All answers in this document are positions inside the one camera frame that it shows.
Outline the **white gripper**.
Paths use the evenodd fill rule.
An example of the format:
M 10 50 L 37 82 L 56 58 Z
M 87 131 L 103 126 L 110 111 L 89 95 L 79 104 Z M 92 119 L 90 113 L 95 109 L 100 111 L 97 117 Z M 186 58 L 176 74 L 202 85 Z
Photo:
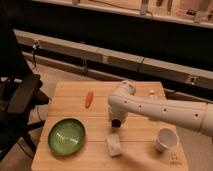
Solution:
M 108 113 L 110 122 L 118 120 L 121 124 L 123 124 L 126 121 L 126 118 L 128 116 L 128 113 L 126 111 L 120 110 L 115 107 L 110 107 L 108 109 Z

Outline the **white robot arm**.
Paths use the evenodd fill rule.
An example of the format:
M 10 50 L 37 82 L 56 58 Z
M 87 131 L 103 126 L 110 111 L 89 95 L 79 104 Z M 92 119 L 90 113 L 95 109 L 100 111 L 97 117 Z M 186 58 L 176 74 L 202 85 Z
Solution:
M 135 96 L 136 88 L 122 81 L 108 96 L 109 121 L 119 128 L 128 113 L 177 125 L 213 137 L 213 104 Z

